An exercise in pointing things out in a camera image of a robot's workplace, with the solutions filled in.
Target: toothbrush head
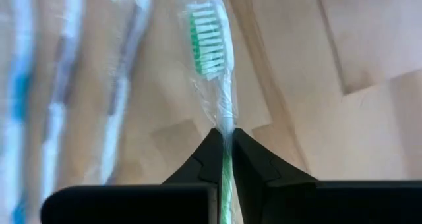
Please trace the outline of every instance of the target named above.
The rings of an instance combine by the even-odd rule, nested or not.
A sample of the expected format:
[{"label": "toothbrush head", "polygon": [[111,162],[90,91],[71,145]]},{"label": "toothbrush head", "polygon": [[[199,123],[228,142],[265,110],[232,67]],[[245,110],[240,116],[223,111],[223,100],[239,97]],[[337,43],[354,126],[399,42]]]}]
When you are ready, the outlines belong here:
[{"label": "toothbrush head", "polygon": [[212,80],[234,68],[229,18],[222,0],[187,5],[195,69]]}]

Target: wooden surface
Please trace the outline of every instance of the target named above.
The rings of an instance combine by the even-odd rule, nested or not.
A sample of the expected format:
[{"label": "wooden surface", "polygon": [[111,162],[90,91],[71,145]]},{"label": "wooden surface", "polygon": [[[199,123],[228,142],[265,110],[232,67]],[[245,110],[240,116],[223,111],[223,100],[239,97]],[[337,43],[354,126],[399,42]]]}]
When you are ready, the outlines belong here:
[{"label": "wooden surface", "polygon": [[345,93],[422,68],[419,0],[321,0]]}]

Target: white toothbrush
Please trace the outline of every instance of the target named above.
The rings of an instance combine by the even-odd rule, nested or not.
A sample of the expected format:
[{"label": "white toothbrush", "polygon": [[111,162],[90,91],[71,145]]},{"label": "white toothbrush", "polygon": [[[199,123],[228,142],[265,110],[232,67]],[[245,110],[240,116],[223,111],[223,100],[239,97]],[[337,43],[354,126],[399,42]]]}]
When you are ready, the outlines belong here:
[{"label": "white toothbrush", "polygon": [[233,43],[229,19],[222,0],[187,5],[195,69],[207,80],[214,80],[218,91],[217,129],[224,139],[220,223],[231,223],[232,134],[235,129],[231,98],[234,69]]},{"label": "white toothbrush", "polygon": [[46,134],[42,145],[41,202],[51,195],[57,183],[59,152],[67,115],[67,96],[78,55],[83,16],[84,0],[65,0],[64,27],[57,48],[53,93],[48,106]]},{"label": "white toothbrush", "polygon": [[26,101],[34,52],[32,0],[11,0],[15,21],[15,48],[7,84],[5,115],[5,207],[11,223],[24,223],[24,149]]},{"label": "white toothbrush", "polygon": [[113,92],[109,105],[100,166],[100,182],[107,184],[112,177],[118,156],[120,130],[130,88],[130,73],[138,44],[148,25],[152,0],[136,0],[127,26],[127,35],[120,52],[120,61],[113,78]]}]

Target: toothbrush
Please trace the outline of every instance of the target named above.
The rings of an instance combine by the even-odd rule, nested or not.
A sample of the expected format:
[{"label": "toothbrush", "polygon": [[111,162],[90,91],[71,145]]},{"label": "toothbrush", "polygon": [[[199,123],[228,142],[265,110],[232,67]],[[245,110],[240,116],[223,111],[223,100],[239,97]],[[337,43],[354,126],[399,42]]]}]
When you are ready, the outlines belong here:
[{"label": "toothbrush", "polygon": [[128,23],[125,41],[120,52],[119,65],[113,77],[113,91],[105,124],[105,138],[100,165],[100,182],[107,184],[118,157],[118,143],[123,124],[126,103],[130,88],[130,73],[133,67],[138,44],[148,25],[152,0],[136,0]]},{"label": "toothbrush", "polygon": [[24,223],[24,147],[26,100],[32,71],[34,23],[32,0],[11,0],[15,20],[15,49],[7,83],[5,153],[5,207],[11,223]]},{"label": "toothbrush", "polygon": [[234,53],[229,19],[222,0],[188,4],[187,10],[196,72],[213,80],[218,91],[217,128],[224,140],[220,223],[231,223],[231,140],[235,127],[231,98]]},{"label": "toothbrush", "polygon": [[67,115],[69,81],[78,55],[84,0],[65,0],[65,22],[56,54],[56,74],[53,93],[47,112],[45,140],[42,145],[42,190],[43,202],[55,189],[57,167]]}]

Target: green toothbrush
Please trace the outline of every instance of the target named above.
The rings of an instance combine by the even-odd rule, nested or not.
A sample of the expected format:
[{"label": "green toothbrush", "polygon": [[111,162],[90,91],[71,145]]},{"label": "green toothbrush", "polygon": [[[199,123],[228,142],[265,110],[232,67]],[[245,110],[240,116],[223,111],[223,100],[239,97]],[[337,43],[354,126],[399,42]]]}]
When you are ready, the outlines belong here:
[{"label": "green toothbrush", "polygon": [[235,127],[231,98],[234,53],[229,19],[222,0],[188,4],[187,10],[195,70],[208,81],[213,80],[218,91],[217,129],[224,139],[220,223],[231,223],[231,140]]}]

